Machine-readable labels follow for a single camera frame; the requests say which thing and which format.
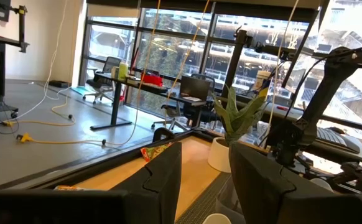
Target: potted plant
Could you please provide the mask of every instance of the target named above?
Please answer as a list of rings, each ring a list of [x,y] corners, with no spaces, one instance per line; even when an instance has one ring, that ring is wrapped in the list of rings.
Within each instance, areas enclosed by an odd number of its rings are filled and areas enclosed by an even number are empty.
[[[257,97],[251,100],[243,109],[236,107],[236,92],[233,87],[228,89],[228,103],[226,108],[214,96],[214,109],[221,118],[225,130],[225,138],[214,138],[211,144],[208,163],[213,168],[222,172],[231,172],[228,159],[229,146],[231,141],[237,141],[246,134],[252,125],[256,124],[263,114],[260,107],[265,97]]]

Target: chair backrest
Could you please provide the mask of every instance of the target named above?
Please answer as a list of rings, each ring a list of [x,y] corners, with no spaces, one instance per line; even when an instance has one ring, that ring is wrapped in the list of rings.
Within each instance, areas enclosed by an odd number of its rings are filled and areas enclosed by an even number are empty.
[[[105,65],[104,65],[104,69],[102,69],[102,72],[103,73],[111,73],[113,67],[120,66],[120,62],[121,62],[120,58],[107,57]]]
[[[200,79],[200,80],[206,80],[206,81],[209,81],[210,82],[210,91],[212,93],[214,93],[214,89],[215,89],[215,86],[216,86],[216,81],[213,77],[210,77],[208,75],[202,75],[202,74],[191,74],[191,77],[192,78],[197,78],[197,79]]]

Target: white wall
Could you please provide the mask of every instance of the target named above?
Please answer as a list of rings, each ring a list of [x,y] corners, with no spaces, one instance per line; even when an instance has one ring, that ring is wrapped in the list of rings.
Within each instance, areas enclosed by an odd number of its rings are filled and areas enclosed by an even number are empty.
[[[49,75],[50,61],[57,43],[57,32],[62,18],[65,0],[12,0],[11,5],[25,5],[25,40],[30,45],[27,52],[20,53],[19,48],[7,45],[6,78],[22,80],[46,80]],[[65,11],[57,58],[51,79],[71,81],[79,11],[83,0],[68,0]],[[0,22],[0,36],[18,39],[18,15],[10,13],[9,22]]]

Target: concrete floor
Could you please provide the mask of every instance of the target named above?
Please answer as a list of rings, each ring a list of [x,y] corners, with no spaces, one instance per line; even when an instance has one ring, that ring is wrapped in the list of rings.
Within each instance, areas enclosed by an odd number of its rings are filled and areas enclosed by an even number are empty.
[[[49,90],[48,95],[55,98],[55,92]],[[33,139],[42,141],[76,141],[94,139],[108,142],[123,143],[132,133],[134,125],[120,126],[102,131],[90,131],[90,126],[108,124],[111,117],[111,103],[97,102],[92,104],[93,97],[83,101],[78,93],[68,90],[70,98],[67,106],[58,109],[64,114],[72,114],[77,123],[73,126],[58,127],[32,123],[20,123],[19,130],[14,135],[0,134],[0,187],[9,187],[5,183],[20,184],[23,181],[56,172],[83,161],[90,161],[110,154],[118,154],[119,151],[134,149],[137,145],[147,144],[152,141],[153,121],[161,119],[153,115],[139,112],[136,130],[131,140],[123,146],[101,147],[94,144],[36,144],[27,142],[19,143],[15,140],[17,134],[29,133]],[[40,83],[27,81],[11,81],[6,84],[6,103],[19,108],[19,115],[30,110],[44,97],[44,89]],[[51,112],[53,106],[65,102],[65,97],[59,95],[59,100],[48,98],[36,109],[19,120],[39,120],[51,123],[69,123],[69,120],[59,117]],[[119,109],[118,118],[126,119],[134,123],[136,110],[127,106]],[[0,120],[7,117],[0,113]],[[8,127],[0,126],[3,132],[11,132]]]

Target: chair caster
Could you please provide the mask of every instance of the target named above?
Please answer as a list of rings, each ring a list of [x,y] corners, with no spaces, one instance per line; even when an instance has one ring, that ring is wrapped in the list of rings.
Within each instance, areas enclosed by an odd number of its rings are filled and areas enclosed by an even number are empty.
[[[11,113],[11,118],[14,119],[14,118],[17,118],[18,117],[18,112],[12,112]]]

